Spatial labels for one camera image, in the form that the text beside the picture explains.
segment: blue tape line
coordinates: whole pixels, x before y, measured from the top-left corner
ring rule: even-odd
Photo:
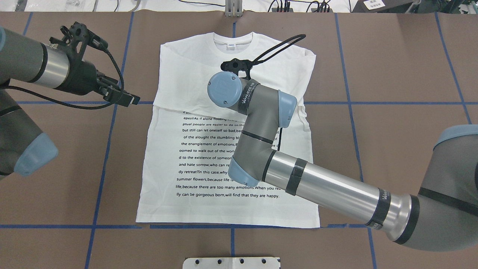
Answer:
[[[351,102],[351,99],[350,99],[350,92],[349,92],[349,89],[348,89],[348,80],[347,80],[347,72],[346,72],[346,69],[345,69],[344,51],[342,49],[342,40],[340,38],[340,27],[338,25],[337,13],[334,13],[334,15],[335,15],[335,25],[336,25],[336,28],[337,28],[338,48],[340,50],[340,60],[342,61],[342,70],[344,72],[345,91],[347,93],[347,102],[349,102],[348,112],[350,114],[350,123],[352,125],[352,134],[353,134],[353,137],[354,137],[355,154],[357,156],[358,168],[360,170],[360,181],[363,182],[364,180],[363,180],[363,172],[362,172],[362,163],[360,161],[360,152],[359,152],[359,146],[358,146],[359,143],[357,141],[357,133],[355,131],[355,122],[354,122],[354,117],[353,117],[353,112],[352,112],[352,102]],[[373,240],[372,240],[371,231],[370,231],[369,228],[367,229],[367,231],[369,233],[369,245],[370,245],[370,253],[371,253],[371,257],[372,257],[373,269],[377,269],[377,261],[375,259],[375,249],[373,247]]]
[[[125,64],[126,64],[126,57],[128,55],[128,46],[129,46],[129,43],[130,43],[131,28],[132,28],[132,25],[133,25],[133,19],[134,19],[134,12],[131,12],[130,26],[128,28],[128,36],[126,38],[126,45],[125,45],[124,54],[123,54],[123,62],[122,62],[122,65],[121,65],[121,74],[124,73],[124,67],[125,67]],[[98,221],[99,205],[100,205],[100,202],[101,202],[101,195],[103,193],[103,184],[105,182],[105,175],[106,175],[106,164],[108,162],[109,150],[110,150],[110,147],[111,147],[111,136],[113,134],[113,127],[115,125],[115,118],[116,118],[116,111],[117,110],[118,110],[118,105],[115,104],[114,110],[113,110],[113,115],[111,117],[111,126],[109,127],[108,143],[106,145],[106,153],[105,153],[105,159],[104,159],[104,162],[103,162],[103,170],[101,172],[101,180],[100,180],[99,188],[98,188],[98,196],[97,196],[96,206],[95,206],[95,215],[93,217],[93,227],[91,228],[90,242],[89,242],[89,245],[88,245],[87,258],[86,258],[86,261],[85,261],[85,269],[88,269],[88,267],[89,267],[89,261],[90,261],[90,258],[91,258],[91,250],[93,249],[93,241],[95,239],[95,229],[96,229],[95,226],[96,226],[96,223]]]
[[[373,269],[377,269],[377,259],[375,259],[375,248],[373,246],[372,230],[367,227],[367,232],[369,234],[370,254],[372,256]]]
[[[349,228],[368,228],[365,224],[349,224]]]
[[[28,16],[27,24],[25,25],[25,29],[23,30],[23,35],[27,34],[28,26],[30,26],[30,21],[32,20],[33,17],[33,12],[30,12],[30,15]]]
[[[0,224],[0,229],[91,229],[92,225]]]
[[[95,239],[95,231],[96,231],[96,229],[93,227],[91,229],[90,241],[89,241],[89,244],[88,244],[88,252],[87,252],[87,260],[85,262],[85,269],[88,269],[88,267],[89,267],[89,260],[91,258],[91,249],[93,248],[93,240]]]
[[[342,40],[340,38],[340,28],[338,26],[338,16],[337,16],[337,13],[334,13],[334,15],[335,15],[335,25],[337,28],[338,48],[340,50],[340,60],[342,62],[342,72],[344,73],[345,92],[347,94],[347,102],[348,102],[348,113],[350,115],[350,123],[352,125],[352,134],[354,137],[355,155],[358,162],[358,168],[360,170],[360,181],[363,182],[362,163],[360,161],[360,152],[359,152],[359,146],[358,146],[359,143],[357,141],[357,133],[355,132],[355,121],[354,121],[354,116],[352,112],[352,101],[350,99],[350,91],[348,89],[348,80],[347,80],[347,72],[345,69],[344,51],[342,49]]]
[[[346,228],[346,227],[347,227],[347,223],[344,223],[344,224],[329,224],[324,228],[328,229],[328,228]]]
[[[236,230],[234,228],[231,228],[231,257],[236,256],[236,249],[235,249],[235,232]]]
[[[406,101],[305,101],[306,105],[462,105],[463,102],[406,102]],[[476,105],[478,102],[465,102],[465,104]]]
[[[95,229],[142,229],[136,225],[96,225]]]
[[[461,104],[463,105],[463,109],[465,110],[465,114],[467,116],[468,124],[471,124],[470,115],[468,114],[467,105],[465,104],[465,99],[463,98],[463,94],[461,92],[460,84],[458,83],[458,79],[456,78],[455,70],[453,69],[453,64],[451,63],[450,55],[448,54],[448,49],[446,48],[445,39],[443,38],[442,27],[440,25],[440,20],[438,19],[438,13],[435,12],[435,19],[436,19],[436,26],[438,27],[438,33],[440,34],[440,39],[442,41],[443,50],[445,51],[446,60],[448,61],[448,65],[450,66],[451,74],[453,75],[453,80],[455,81],[456,89],[458,90],[458,94],[460,96]]]
[[[107,104],[106,101],[62,101],[68,104]],[[18,104],[26,105],[51,105],[50,101],[17,101]],[[351,101],[352,105],[462,105],[462,102],[390,102],[390,101]],[[152,105],[154,101],[139,101],[138,105]],[[345,101],[306,101],[306,105],[348,105]],[[478,102],[465,102],[466,105],[478,105]]]
[[[62,101],[63,103],[68,104],[83,104],[83,105],[93,105],[93,104],[107,104],[106,101]],[[152,105],[153,101],[139,101],[138,105]],[[26,105],[52,105],[56,104],[50,101],[17,101],[17,104],[26,104]]]
[[[236,22],[232,24],[232,38],[236,38]]]

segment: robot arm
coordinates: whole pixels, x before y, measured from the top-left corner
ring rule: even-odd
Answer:
[[[478,243],[478,125],[445,130],[418,196],[395,195],[273,150],[295,97],[226,71],[211,78],[207,91],[216,105],[247,115],[229,166],[233,180],[249,186],[265,181],[404,246],[451,251]]]
[[[76,95],[94,91],[109,102],[98,107],[69,105],[76,108],[98,109],[112,103],[127,107],[140,100],[123,90],[122,75],[105,40],[77,22],[69,29],[63,26],[60,30],[64,34],[61,40],[52,37],[50,44],[44,45],[0,26],[0,179],[13,172],[28,176],[58,155],[48,135],[4,90],[27,91],[8,86],[11,79]],[[120,86],[117,80],[82,60],[87,46],[108,54],[118,72]]]
[[[105,40],[78,22],[69,29],[62,26],[61,32],[61,40],[51,37],[45,45],[0,26],[0,85],[16,79],[76,95],[94,91],[122,106],[138,104],[138,96],[121,90],[117,80],[82,60],[87,46],[112,58]]]

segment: grid line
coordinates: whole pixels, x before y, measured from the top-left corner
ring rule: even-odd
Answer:
[[[125,45],[124,54],[123,54],[123,61],[122,61],[122,64],[121,64],[121,74],[124,74],[124,67],[125,67],[125,64],[126,64],[126,57],[128,55],[128,46],[129,46],[130,37],[131,37],[131,28],[132,28],[132,25],[133,25],[133,20],[134,20],[134,12],[131,12],[130,24],[129,24],[129,27],[128,27],[128,35],[126,37],[126,45]],[[114,109],[113,109],[113,115],[111,117],[111,126],[109,128],[108,143],[106,145],[106,153],[105,153],[105,159],[104,159],[104,162],[103,162],[103,170],[101,172],[101,180],[100,180],[99,188],[98,188],[98,196],[97,196],[97,201],[96,201],[96,206],[95,206],[95,215],[93,217],[93,224],[92,224],[92,227],[91,227],[90,241],[89,241],[89,244],[88,244],[87,257],[86,257],[86,261],[85,261],[85,269],[88,269],[88,267],[89,267],[89,262],[90,262],[90,258],[91,258],[91,251],[93,249],[93,241],[95,239],[95,231],[96,231],[96,224],[97,224],[97,221],[98,221],[99,206],[100,206],[100,203],[101,203],[101,194],[103,193],[103,184],[105,182],[105,175],[106,175],[106,165],[107,165],[107,162],[108,162],[109,150],[111,148],[111,137],[112,137],[112,134],[113,134],[113,127],[114,127],[114,124],[115,124],[117,109],[118,109],[118,105],[115,104]]]
[[[463,105],[463,109],[465,110],[465,115],[467,116],[468,124],[471,124],[470,115],[468,114],[467,105],[465,104],[465,99],[463,98],[463,93],[461,92],[460,84],[458,83],[458,79],[456,78],[455,69],[453,68],[453,64],[451,63],[450,55],[448,54],[448,49],[446,48],[445,39],[443,38],[442,27],[440,25],[440,19],[438,18],[438,13],[435,12],[435,20],[436,26],[438,27],[438,33],[440,34],[440,40],[442,42],[443,50],[445,52],[446,60],[448,61],[448,65],[450,66],[450,71],[453,76],[453,81],[455,82],[456,89],[458,90],[458,94],[460,96],[461,104]]]
[[[32,17],[33,17],[33,12],[30,12],[30,15],[28,16],[28,19],[27,19],[27,24],[25,25],[25,29],[23,30],[23,35],[27,34],[28,26],[30,26],[30,21],[32,21]]]
[[[50,101],[16,101],[20,105],[58,105]],[[107,104],[107,101],[62,101],[68,104]],[[426,101],[304,101],[306,105],[478,105],[478,102],[426,102]],[[154,101],[139,101],[138,105],[152,105]]]
[[[341,63],[342,63],[342,72],[343,72],[343,75],[344,75],[345,92],[347,94],[348,113],[350,115],[350,124],[352,125],[352,134],[353,134],[353,138],[354,138],[355,154],[356,154],[356,157],[357,157],[358,169],[360,171],[360,181],[364,182],[363,173],[362,173],[362,163],[360,161],[360,152],[359,152],[359,146],[358,146],[359,143],[357,141],[357,133],[356,133],[356,130],[355,130],[355,121],[354,121],[354,115],[353,115],[353,111],[352,111],[352,101],[350,99],[350,91],[349,91],[349,88],[348,88],[347,71],[346,71],[346,68],[345,68],[344,51],[343,51],[343,48],[342,48],[342,40],[340,38],[340,27],[339,27],[339,23],[338,23],[337,13],[334,13],[334,16],[335,16],[335,26],[336,26],[336,29],[337,29],[338,49],[340,51],[340,60],[341,60]],[[375,249],[374,249],[374,246],[373,246],[373,238],[372,238],[372,235],[371,235],[370,228],[367,228],[367,231],[368,231],[368,234],[369,234],[370,255],[372,257],[373,269],[377,269],[377,262],[376,262],[376,258],[375,258]]]

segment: black cable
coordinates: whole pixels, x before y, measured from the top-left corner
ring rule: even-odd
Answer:
[[[277,0],[272,0],[271,5],[269,6],[269,9],[267,10],[267,12],[271,11],[271,7],[274,4],[274,2],[277,3],[277,9],[279,9],[279,2]]]
[[[305,13],[309,12],[309,8],[312,4],[316,3],[317,4],[317,9],[319,9],[319,1],[312,1],[309,3],[309,6],[307,7],[307,10],[305,11]]]
[[[188,4],[203,4],[203,5],[212,5],[212,6],[218,6],[218,7],[225,7],[226,5],[219,5],[219,4],[213,4],[213,3],[203,3],[203,2],[190,2],[190,1],[184,1],[184,0],[178,0],[183,3],[188,3]]]
[[[257,58],[255,58],[253,61],[252,61],[252,65],[258,65],[258,64],[261,64],[267,60],[269,60],[270,58],[276,56],[279,52],[283,51],[284,49],[294,45],[295,43],[301,41],[302,39],[305,38],[305,34],[298,34],[298,35],[295,35],[287,40],[284,40],[282,42],[280,42],[279,44],[273,46],[272,48],[264,51],[261,55],[257,56]],[[292,41],[290,42],[287,46],[283,47],[282,49],[280,49],[279,51],[277,51],[276,53],[272,54],[271,56],[269,56],[268,58],[266,58],[265,60],[259,60],[261,59],[263,56],[267,55],[269,52],[273,51],[274,49],[288,43],[289,41]]]
[[[121,70],[119,69],[118,67],[118,64],[116,63],[115,59],[113,58],[113,55],[111,55],[111,53],[109,52],[108,49],[104,48],[103,47],[103,44],[100,44],[100,48],[108,55],[108,57],[110,58],[111,62],[113,63],[115,69],[116,69],[116,72],[118,73],[119,75],[119,80],[121,82],[121,87],[120,87],[120,92],[124,92],[124,79],[123,79],[123,76],[121,74]],[[36,97],[39,97],[39,98],[42,98],[42,99],[45,99],[47,101],[50,101],[50,102],[54,102],[54,103],[57,103],[57,104],[60,104],[60,105],[63,105],[63,106],[67,106],[67,107],[71,107],[71,108],[77,108],[77,109],[86,109],[86,110],[95,110],[95,109],[102,109],[102,108],[105,108],[105,107],[109,107],[111,106],[112,104],[116,103],[117,101],[120,100],[121,98],[121,94],[118,95],[118,97],[116,98],[116,100],[114,102],[110,102],[110,103],[107,103],[107,104],[104,104],[104,105],[100,105],[100,106],[77,106],[77,105],[72,105],[72,104],[69,104],[69,103],[65,103],[65,102],[62,102],[62,101],[58,101],[56,99],[53,99],[53,98],[50,98],[50,97],[47,97],[47,96],[44,96],[44,95],[41,95],[39,93],[36,93],[34,91],[31,91],[31,90],[27,90],[27,89],[24,89],[22,87],[17,87],[17,86],[0,86],[0,90],[4,90],[4,89],[11,89],[11,90],[19,90],[19,91],[23,91],[23,92],[26,92],[26,93],[29,93],[31,95],[34,95]]]
[[[17,87],[17,86],[0,86],[0,90],[4,90],[4,89],[11,89],[11,90],[23,91],[23,92],[29,93],[29,94],[31,94],[31,95],[34,95],[34,96],[36,96],[36,97],[40,97],[40,98],[42,98],[42,99],[48,100],[48,101],[50,101],[50,102],[54,102],[54,103],[57,103],[57,104],[60,104],[60,105],[64,105],[64,106],[71,107],[71,108],[78,108],[78,109],[88,109],[88,110],[101,109],[101,108],[109,107],[109,106],[111,106],[111,105],[113,104],[113,103],[107,103],[107,104],[100,105],[100,106],[77,106],[77,105],[72,105],[72,104],[69,104],[69,103],[62,102],[62,101],[58,101],[58,100],[56,100],[56,99],[53,99],[53,98],[50,98],[50,97],[41,95],[41,94],[36,93],[36,92],[34,92],[34,91],[31,91],[31,90],[24,89],[24,88],[22,88],[22,87]]]

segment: silver arm segment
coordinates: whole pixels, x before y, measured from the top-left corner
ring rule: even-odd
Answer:
[[[233,180],[250,186],[265,181],[382,230],[408,247],[450,251],[478,243],[478,125],[447,129],[451,134],[435,147],[419,195],[395,195],[271,149],[277,129],[286,127],[290,109],[284,113],[284,107],[293,102],[262,85],[251,92],[250,84],[220,72],[208,85],[215,104],[247,115],[228,171]],[[449,160],[451,152],[455,156]]]

